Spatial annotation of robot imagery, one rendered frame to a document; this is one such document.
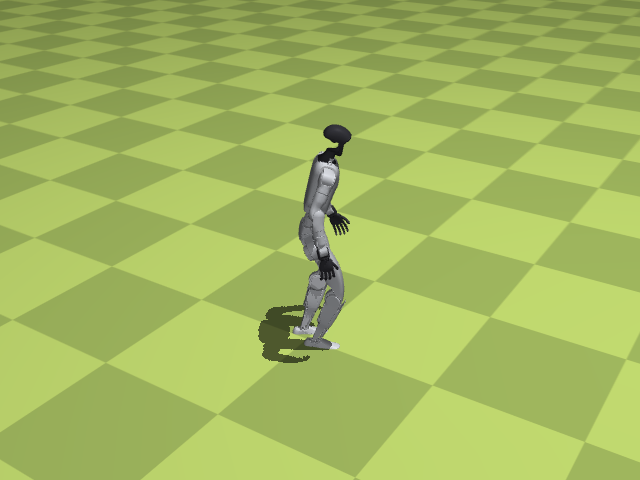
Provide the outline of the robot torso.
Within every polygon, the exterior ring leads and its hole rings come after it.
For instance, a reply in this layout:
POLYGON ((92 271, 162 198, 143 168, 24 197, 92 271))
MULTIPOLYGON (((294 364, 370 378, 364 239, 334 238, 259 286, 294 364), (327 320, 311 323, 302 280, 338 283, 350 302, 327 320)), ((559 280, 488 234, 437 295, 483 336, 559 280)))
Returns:
POLYGON ((304 197, 304 211, 305 216, 302 217, 301 221, 300 221, 300 225, 299 225, 299 239, 302 242, 303 246, 305 246, 305 238, 312 235, 313 233, 311 231, 311 226, 313 225, 313 221, 311 221, 309 219, 309 210, 318 186, 318 178, 319 175, 321 174, 321 172, 323 172, 324 168, 328 168, 331 169, 335 172, 335 176, 336 176, 336 181, 335 184, 333 186, 333 188, 331 189, 329 196, 327 198, 326 203, 321 207, 322 212, 324 213, 324 215, 326 214, 328 207, 331 203, 331 200, 333 198, 333 195, 335 193, 336 188, 338 187, 338 183, 339 183, 339 165, 338 162, 336 160, 336 158, 334 157, 336 164, 333 164, 332 162, 334 161, 334 159, 329 159, 328 163, 325 162, 318 162, 318 155, 323 154, 323 153, 319 153, 315 156, 313 163, 312 163, 312 167, 311 167, 311 171, 310 171, 310 175, 309 175, 309 179, 308 179, 308 183, 307 183, 307 188, 306 188, 306 192, 305 192, 305 197, 304 197), (330 163, 331 162, 331 163, 330 163))

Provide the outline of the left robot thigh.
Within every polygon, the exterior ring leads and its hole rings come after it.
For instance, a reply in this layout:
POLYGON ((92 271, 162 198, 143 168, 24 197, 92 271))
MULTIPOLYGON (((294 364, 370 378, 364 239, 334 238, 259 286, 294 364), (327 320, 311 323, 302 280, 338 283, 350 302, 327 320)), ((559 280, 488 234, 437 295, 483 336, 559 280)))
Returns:
MULTIPOLYGON (((325 230, 324 230, 324 233, 325 233, 325 230)), ((326 233, 325 233, 325 238, 324 238, 324 239, 327 241, 327 246, 330 248, 330 246, 329 246, 329 241, 328 241, 328 238, 327 238, 326 233)), ((319 261, 319 259, 314 260, 314 261, 315 261, 315 262, 316 262, 316 264, 317 264, 317 262, 319 261)), ((318 266, 318 265, 317 265, 317 266, 318 266)), ((319 266, 318 266, 318 268, 319 268, 319 266)), ((312 288, 316 289, 316 290, 320 290, 320 289, 322 289, 322 288, 325 286, 326 281, 324 280, 324 278, 323 278, 323 280, 321 281, 321 280, 320 280, 320 278, 321 278, 321 272, 320 272, 320 270, 318 269, 317 271, 313 272, 313 273, 309 276, 309 285, 310 285, 312 288)))

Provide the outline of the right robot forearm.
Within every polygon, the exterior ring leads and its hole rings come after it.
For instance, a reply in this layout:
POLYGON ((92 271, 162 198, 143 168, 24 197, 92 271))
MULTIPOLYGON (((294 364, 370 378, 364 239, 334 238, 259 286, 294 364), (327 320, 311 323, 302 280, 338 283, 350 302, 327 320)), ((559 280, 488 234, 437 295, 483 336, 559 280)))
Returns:
POLYGON ((319 251, 320 257, 324 257, 328 255, 327 250, 327 241, 324 233, 324 213, 321 211, 317 211, 313 215, 313 225, 311 226, 311 231, 313 233, 314 244, 319 251))

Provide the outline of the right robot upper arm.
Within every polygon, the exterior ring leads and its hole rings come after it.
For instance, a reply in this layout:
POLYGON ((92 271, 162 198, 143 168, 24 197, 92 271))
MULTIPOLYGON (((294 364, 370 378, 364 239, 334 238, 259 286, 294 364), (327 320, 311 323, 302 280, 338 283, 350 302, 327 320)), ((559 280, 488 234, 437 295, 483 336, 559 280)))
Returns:
MULTIPOLYGON (((324 168, 319 175, 318 186, 309 210, 309 219, 313 221, 313 215, 317 211, 321 211, 321 207, 326 203, 331 189, 336 181, 335 172, 331 169, 324 168)), ((325 215, 324 215, 325 218, 325 215)))

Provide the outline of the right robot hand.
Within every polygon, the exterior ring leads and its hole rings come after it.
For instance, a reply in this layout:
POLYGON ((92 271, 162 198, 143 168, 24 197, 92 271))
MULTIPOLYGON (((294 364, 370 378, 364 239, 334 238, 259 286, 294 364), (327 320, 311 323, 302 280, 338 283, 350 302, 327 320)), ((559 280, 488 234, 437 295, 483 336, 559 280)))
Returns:
MULTIPOLYGON (((327 248, 327 250, 328 250, 328 248, 327 248)), ((325 275, 324 280, 327 280, 327 278, 328 278, 327 277, 327 272, 328 272, 328 275, 329 275, 328 279, 331 280, 331 272, 332 272, 332 276, 335 277, 335 272, 333 270, 334 267, 336 268, 336 270, 338 270, 339 267, 335 263, 333 263, 332 259, 329 258, 330 257, 329 250, 328 250, 328 255, 327 256, 320 257, 319 251, 317 249, 317 256, 318 256, 318 259, 321 260, 320 266, 319 266, 319 269, 321 271, 320 280, 321 281, 323 280, 323 272, 324 272, 324 275, 325 275)))

